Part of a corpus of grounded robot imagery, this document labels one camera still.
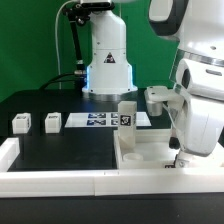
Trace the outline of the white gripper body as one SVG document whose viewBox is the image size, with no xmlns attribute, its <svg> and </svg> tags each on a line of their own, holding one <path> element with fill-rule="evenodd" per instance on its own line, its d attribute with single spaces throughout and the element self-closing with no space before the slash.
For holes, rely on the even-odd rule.
<svg viewBox="0 0 224 224">
<path fill-rule="evenodd" d="M 173 149 L 207 157 L 215 149 L 224 128 L 224 103 L 202 97 L 169 102 Z"/>
</svg>

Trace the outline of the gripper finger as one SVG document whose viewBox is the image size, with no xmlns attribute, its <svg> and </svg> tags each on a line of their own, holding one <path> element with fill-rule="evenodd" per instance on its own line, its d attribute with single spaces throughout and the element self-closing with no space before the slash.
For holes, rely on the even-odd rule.
<svg viewBox="0 0 224 224">
<path fill-rule="evenodd" d="M 176 168 L 185 168 L 188 166 L 189 160 L 187 159 L 187 155 L 182 152 L 179 151 L 178 154 L 175 157 L 175 167 Z"/>
</svg>

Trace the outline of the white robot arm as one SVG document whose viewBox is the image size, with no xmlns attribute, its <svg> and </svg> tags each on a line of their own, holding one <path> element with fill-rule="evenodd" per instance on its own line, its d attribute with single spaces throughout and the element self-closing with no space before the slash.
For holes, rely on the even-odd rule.
<svg viewBox="0 0 224 224">
<path fill-rule="evenodd" d="M 224 129 L 224 0 L 80 0 L 91 24 L 85 97 L 118 103 L 115 148 L 152 168 L 219 167 Z M 129 124 L 142 93 L 151 116 L 168 114 L 162 144 L 136 153 Z"/>
</svg>

